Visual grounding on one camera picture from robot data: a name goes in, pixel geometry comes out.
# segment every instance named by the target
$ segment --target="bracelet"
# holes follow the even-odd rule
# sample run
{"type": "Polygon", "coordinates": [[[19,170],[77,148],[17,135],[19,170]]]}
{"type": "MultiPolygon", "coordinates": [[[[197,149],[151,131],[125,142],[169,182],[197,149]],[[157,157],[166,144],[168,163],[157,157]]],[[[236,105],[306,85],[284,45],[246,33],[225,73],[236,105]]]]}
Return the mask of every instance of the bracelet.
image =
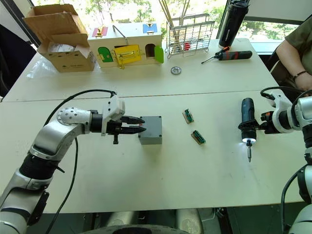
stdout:
{"type": "Polygon", "coordinates": [[[292,80],[295,81],[296,78],[297,78],[298,76],[300,76],[301,74],[306,73],[306,72],[307,72],[307,71],[299,72],[297,75],[295,75],[295,76],[292,77],[292,80]]]}

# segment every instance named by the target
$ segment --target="led light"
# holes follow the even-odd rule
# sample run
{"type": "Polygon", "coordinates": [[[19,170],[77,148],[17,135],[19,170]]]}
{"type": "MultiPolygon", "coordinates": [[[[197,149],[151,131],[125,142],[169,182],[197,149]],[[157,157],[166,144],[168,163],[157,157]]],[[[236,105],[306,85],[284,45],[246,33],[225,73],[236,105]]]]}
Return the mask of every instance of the led light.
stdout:
{"type": "Polygon", "coordinates": [[[250,140],[252,143],[255,143],[255,139],[253,138],[244,138],[243,142],[246,143],[248,140],[250,140]]]}

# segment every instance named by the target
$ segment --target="wooden lock box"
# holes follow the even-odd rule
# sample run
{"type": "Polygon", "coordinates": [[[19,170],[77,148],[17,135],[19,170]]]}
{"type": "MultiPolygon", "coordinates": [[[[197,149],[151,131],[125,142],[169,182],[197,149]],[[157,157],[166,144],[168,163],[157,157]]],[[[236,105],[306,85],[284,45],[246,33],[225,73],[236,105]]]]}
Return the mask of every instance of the wooden lock box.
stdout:
{"type": "Polygon", "coordinates": [[[100,67],[164,62],[161,31],[156,23],[124,23],[95,28],[88,37],[100,67]]]}

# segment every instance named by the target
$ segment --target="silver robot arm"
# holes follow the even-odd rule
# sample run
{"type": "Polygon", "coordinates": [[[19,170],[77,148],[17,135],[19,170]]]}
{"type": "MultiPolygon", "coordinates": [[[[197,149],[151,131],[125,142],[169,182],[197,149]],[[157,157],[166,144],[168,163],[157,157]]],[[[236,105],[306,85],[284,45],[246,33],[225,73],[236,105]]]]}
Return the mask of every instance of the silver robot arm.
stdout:
{"type": "Polygon", "coordinates": [[[312,231],[312,97],[300,98],[292,111],[292,103],[281,91],[268,92],[270,103],[276,108],[274,112],[261,115],[265,121],[259,129],[266,134],[291,133],[302,131],[305,141],[305,160],[307,166],[297,173],[299,193],[308,203],[298,214],[291,226],[290,234],[307,234],[312,231]]]}
{"type": "Polygon", "coordinates": [[[118,134],[145,130],[139,126],[123,127],[123,122],[144,122],[123,116],[124,113],[124,101],[116,95],[104,104],[103,114],[74,107],[59,111],[56,118],[39,131],[23,164],[0,197],[0,233],[24,234],[27,226],[40,219],[49,196],[45,189],[56,169],[64,172],[59,163],[77,136],[90,132],[109,134],[114,135],[114,144],[118,144],[118,134]]]}

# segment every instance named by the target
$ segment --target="plastic bag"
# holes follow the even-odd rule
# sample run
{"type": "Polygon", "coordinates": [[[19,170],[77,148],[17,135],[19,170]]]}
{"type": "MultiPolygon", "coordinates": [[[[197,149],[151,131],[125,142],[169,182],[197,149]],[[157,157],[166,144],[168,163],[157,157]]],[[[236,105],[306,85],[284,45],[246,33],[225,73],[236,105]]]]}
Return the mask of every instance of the plastic bag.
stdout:
{"type": "Polygon", "coordinates": [[[40,77],[53,77],[59,72],[53,64],[45,57],[41,56],[40,59],[30,69],[26,75],[27,78],[40,78],[40,77]]]}

